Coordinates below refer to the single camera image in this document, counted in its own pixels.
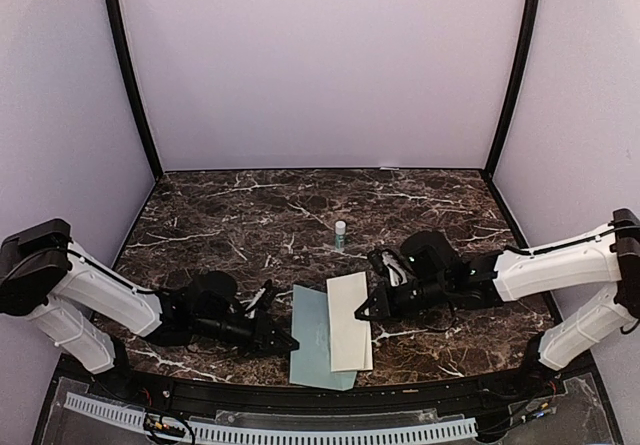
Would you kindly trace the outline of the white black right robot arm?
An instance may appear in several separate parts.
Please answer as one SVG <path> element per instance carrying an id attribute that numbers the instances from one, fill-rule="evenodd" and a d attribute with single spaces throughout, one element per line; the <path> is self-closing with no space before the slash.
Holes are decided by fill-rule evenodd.
<path id="1" fill-rule="evenodd" d="M 402 319 L 446 304 L 484 310 L 530 295 L 602 284 L 571 316 L 530 340 L 510 378 L 521 399 L 534 397 L 577 356 L 613 332 L 639 325 L 639 219 L 629 209 L 582 235 L 534 248 L 506 246 L 464 260 L 443 233 L 420 231 L 399 252 L 375 249 L 368 260 L 383 283 L 355 310 L 361 321 Z"/>

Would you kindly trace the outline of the light blue paper envelope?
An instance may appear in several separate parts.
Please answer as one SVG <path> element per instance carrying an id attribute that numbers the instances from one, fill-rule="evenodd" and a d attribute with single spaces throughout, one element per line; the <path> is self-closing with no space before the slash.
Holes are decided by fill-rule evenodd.
<path id="1" fill-rule="evenodd" d="M 299 343 L 299 348 L 290 354 L 290 384 L 333 391 L 347 391 L 354 387 L 355 371 L 331 370 L 328 301 L 325 293 L 293 286 L 291 334 Z"/>

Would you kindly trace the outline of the white green glue stick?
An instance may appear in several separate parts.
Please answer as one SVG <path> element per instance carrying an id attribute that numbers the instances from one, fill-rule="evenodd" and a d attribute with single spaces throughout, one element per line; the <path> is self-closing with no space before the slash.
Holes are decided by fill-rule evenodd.
<path id="1" fill-rule="evenodd" d="M 343 220 L 338 220 L 334 224 L 334 247 L 335 250 L 342 253 L 345 248 L 347 224 Z"/>

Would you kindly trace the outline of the spare gray paper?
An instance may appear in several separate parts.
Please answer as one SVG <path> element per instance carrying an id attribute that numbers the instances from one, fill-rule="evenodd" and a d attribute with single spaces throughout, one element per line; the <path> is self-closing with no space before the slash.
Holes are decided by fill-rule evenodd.
<path id="1" fill-rule="evenodd" d="M 355 311 L 368 298 L 366 273 L 330 278 L 326 288 L 331 371 L 371 371 L 371 325 L 355 317 Z"/>

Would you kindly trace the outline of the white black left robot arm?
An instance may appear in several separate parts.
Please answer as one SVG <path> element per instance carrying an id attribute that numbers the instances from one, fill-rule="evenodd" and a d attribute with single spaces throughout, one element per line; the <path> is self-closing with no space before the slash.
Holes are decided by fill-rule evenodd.
<path id="1" fill-rule="evenodd" d="M 101 376 L 120 401 L 141 392 L 126 352 L 92 325 L 85 306 L 160 347 L 188 345 L 204 337 L 256 355 L 282 355 L 299 343 L 269 314 L 276 291 L 265 282 L 248 306 L 238 285 L 221 271 L 195 276 L 176 290 L 145 289 L 92 257 L 71 237 L 69 223 L 51 219 L 1 243 L 1 311 L 35 324 L 57 347 Z"/>

